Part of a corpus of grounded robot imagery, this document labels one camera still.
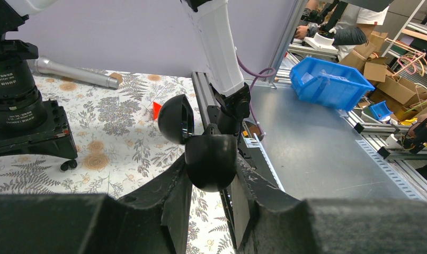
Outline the black oval earbud case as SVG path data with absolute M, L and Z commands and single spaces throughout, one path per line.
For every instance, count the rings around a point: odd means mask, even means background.
M 232 183 L 237 173 L 236 137 L 195 135 L 194 112 L 186 95 L 166 101 L 157 123 L 166 140 L 184 145 L 186 172 L 195 187 L 205 192 L 219 192 Z

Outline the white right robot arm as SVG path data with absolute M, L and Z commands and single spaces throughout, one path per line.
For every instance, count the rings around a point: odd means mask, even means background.
M 0 1 L 0 157 L 49 155 L 75 167 L 77 151 L 66 112 L 56 101 L 43 101 L 32 71 L 66 76 L 118 89 L 113 77 L 65 66 L 38 54 L 34 44 L 6 39 L 31 15 L 52 1 Z M 249 115 L 250 89 L 236 57 L 226 1 L 182 1 L 198 30 L 214 78 L 212 90 L 222 109 L 242 120 Z

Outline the bystander hand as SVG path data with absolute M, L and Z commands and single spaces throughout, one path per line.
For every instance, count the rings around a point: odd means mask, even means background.
M 303 40 L 306 36 L 308 36 L 309 28 L 307 25 L 300 25 L 297 27 L 295 32 L 295 39 Z

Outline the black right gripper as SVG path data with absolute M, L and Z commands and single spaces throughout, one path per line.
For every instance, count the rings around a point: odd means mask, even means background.
M 46 155 L 75 160 L 78 155 L 66 112 L 57 101 L 44 102 L 45 122 L 32 129 L 0 127 L 0 157 Z

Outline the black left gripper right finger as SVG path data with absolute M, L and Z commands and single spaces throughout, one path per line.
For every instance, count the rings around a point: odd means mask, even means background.
M 427 203 L 411 199 L 298 200 L 237 159 L 232 183 L 239 253 L 427 253 Z

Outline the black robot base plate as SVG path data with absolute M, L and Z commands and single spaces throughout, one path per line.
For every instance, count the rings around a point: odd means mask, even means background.
M 262 144 L 256 137 L 239 136 L 237 175 L 220 193 L 230 220 L 280 220 L 293 204 L 287 195 Z

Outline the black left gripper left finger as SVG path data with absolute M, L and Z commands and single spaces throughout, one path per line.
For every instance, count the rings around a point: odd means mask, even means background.
M 0 253 L 185 253 L 192 185 L 180 156 L 114 199 L 0 195 Z

